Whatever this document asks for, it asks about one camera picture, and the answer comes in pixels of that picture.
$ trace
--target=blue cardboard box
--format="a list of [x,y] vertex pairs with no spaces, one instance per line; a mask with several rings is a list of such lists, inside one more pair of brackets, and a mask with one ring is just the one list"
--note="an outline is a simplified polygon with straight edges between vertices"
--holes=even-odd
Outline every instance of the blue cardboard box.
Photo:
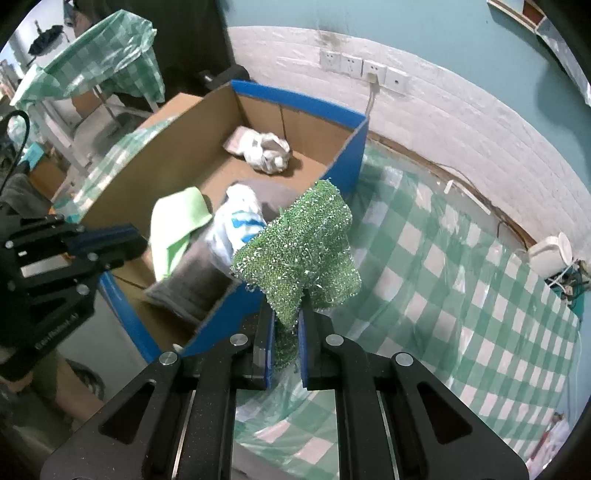
[[[166,115],[174,101],[163,106],[159,116]],[[285,138],[293,151],[288,170],[267,176],[229,155],[222,145],[240,125]],[[328,179],[346,198],[359,176],[367,133],[368,120],[362,113],[295,92],[232,81],[188,108],[151,140],[111,181],[83,223],[100,228],[131,222],[147,236],[159,198],[195,185],[215,210],[233,181],[250,177],[265,177],[299,193],[320,178]],[[258,311],[262,299],[260,291],[239,286],[191,337],[187,325],[145,301],[143,289],[153,281],[143,260],[129,262],[101,281],[148,362],[172,343],[185,345],[186,355],[209,349],[235,333],[246,314]]]

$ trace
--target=white brick wall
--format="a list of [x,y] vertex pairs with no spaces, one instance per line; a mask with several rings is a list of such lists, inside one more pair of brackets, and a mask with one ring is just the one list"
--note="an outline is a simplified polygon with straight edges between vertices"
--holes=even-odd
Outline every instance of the white brick wall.
[[382,89],[370,129],[426,159],[467,175],[491,201],[540,240],[563,231],[591,258],[591,194],[568,162],[496,97],[409,52],[364,38],[287,27],[230,27],[236,61],[266,85],[363,112],[369,87],[320,69],[329,48],[398,68],[408,94]]

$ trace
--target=green towel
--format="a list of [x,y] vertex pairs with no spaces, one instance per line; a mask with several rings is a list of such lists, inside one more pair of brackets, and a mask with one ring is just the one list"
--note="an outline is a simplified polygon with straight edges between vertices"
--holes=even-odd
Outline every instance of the green towel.
[[150,245],[157,281],[167,278],[179,264],[191,232],[212,219],[197,187],[161,198],[152,210]]

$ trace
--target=electrical outlet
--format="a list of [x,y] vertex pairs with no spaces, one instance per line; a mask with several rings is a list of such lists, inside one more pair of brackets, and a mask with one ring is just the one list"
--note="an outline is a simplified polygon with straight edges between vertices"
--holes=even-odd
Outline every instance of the electrical outlet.
[[386,81],[386,65],[382,65],[376,61],[364,60],[363,61],[363,80],[369,81],[368,73],[375,73],[378,78],[378,83],[383,85]]
[[393,90],[394,92],[406,95],[408,91],[408,75],[400,70],[388,67],[384,86],[388,90]]
[[340,72],[340,53],[337,51],[320,50],[320,68],[329,72]]
[[340,56],[340,71],[351,78],[360,79],[363,70],[363,59],[343,53]]

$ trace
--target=plastic sheet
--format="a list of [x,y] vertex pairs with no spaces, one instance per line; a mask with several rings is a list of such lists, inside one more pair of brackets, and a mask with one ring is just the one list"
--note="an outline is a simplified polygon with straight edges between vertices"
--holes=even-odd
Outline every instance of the plastic sheet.
[[[525,459],[560,398],[578,319],[527,263],[390,164],[366,148],[349,235],[362,288],[330,312],[335,330],[368,352],[413,354]],[[236,440],[297,477],[337,478],[334,395],[303,391],[288,371],[241,404]]]
[[56,199],[53,206],[56,213],[61,213],[68,222],[79,223],[111,180],[174,118],[167,118],[148,128],[138,128],[122,137],[90,172],[73,198],[69,192],[64,192]]
[[100,85],[103,92],[129,93],[164,101],[164,82],[152,44],[152,22],[125,10],[84,32],[49,65],[33,64],[11,104],[27,110],[46,98],[65,99]]
[[581,95],[583,95],[585,103],[591,106],[591,85],[573,52],[554,24],[548,17],[544,17],[536,27],[535,32],[546,42],[550,50],[554,52],[554,55],[556,55],[570,79],[577,86]]

